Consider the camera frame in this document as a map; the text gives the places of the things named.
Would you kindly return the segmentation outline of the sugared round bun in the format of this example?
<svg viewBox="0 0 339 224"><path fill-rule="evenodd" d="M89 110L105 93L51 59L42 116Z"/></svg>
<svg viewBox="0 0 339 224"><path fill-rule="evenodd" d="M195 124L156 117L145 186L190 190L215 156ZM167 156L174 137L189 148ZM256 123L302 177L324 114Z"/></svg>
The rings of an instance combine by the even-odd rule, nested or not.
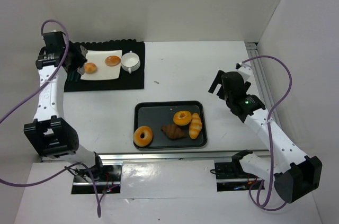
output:
<svg viewBox="0 0 339 224"><path fill-rule="evenodd" d="M86 74L93 74L97 72L97 66L95 63L88 62L84 65L84 71Z"/></svg>

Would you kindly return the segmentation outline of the plain round bun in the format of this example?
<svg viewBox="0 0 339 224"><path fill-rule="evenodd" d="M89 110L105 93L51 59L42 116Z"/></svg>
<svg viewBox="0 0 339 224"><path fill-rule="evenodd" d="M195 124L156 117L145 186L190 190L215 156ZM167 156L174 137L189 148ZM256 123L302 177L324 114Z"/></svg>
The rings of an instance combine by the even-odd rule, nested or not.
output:
<svg viewBox="0 0 339 224"><path fill-rule="evenodd" d="M114 67L120 64L120 57L118 56L108 56L105 59L105 64L109 67Z"/></svg>

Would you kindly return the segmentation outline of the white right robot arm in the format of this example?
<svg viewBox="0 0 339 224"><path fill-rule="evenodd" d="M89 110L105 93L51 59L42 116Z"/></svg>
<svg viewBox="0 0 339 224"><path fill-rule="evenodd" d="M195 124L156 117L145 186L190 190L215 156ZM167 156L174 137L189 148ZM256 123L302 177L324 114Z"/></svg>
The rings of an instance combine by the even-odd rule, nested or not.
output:
<svg viewBox="0 0 339 224"><path fill-rule="evenodd" d="M247 93L252 75L249 66L237 65L235 71L219 70L209 93L226 102L231 113L247 125L270 151L273 163L265 161L250 150L233 155L238 169L264 181L272 181L275 191L285 203L293 203L317 189L322 172L322 162L309 157L269 117L269 111L256 96Z"/></svg>

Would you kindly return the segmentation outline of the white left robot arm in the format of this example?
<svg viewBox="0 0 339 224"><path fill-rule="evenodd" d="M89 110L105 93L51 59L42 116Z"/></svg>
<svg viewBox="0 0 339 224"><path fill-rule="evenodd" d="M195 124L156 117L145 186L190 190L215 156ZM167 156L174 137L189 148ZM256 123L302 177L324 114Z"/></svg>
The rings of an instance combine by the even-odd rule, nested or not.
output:
<svg viewBox="0 0 339 224"><path fill-rule="evenodd" d="M31 123L24 125L24 134L41 157L61 159L71 164L83 163L89 170L78 173L97 177L103 173L99 155L79 143L76 130L65 120L64 87L68 74L85 73L87 50L80 44L66 41L65 33L54 31L42 35L45 46L35 65L40 77L38 107Z"/></svg>

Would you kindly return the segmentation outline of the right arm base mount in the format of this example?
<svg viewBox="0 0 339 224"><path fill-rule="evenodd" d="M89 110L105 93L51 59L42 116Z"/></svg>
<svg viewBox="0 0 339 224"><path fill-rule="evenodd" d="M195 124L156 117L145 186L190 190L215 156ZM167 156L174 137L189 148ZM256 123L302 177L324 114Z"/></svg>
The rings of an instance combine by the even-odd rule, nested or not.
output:
<svg viewBox="0 0 339 224"><path fill-rule="evenodd" d="M261 179L244 172L240 166L240 160L252 153L250 150L242 150L233 155L230 162L215 163L210 173L216 178L218 192L248 191L250 188L254 190L259 188Z"/></svg>

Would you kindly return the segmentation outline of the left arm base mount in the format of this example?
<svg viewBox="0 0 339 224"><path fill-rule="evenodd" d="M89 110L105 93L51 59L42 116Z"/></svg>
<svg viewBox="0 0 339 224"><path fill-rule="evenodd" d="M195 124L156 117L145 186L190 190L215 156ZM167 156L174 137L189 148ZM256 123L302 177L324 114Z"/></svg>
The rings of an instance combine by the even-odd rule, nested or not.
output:
<svg viewBox="0 0 339 224"><path fill-rule="evenodd" d="M72 169L75 174L71 194L83 195L94 194L94 187L90 175L80 175ZM103 192L107 194L120 194L121 191L121 175L122 163L113 163L112 165L104 165L103 173L94 175L96 189L99 195Z"/></svg>

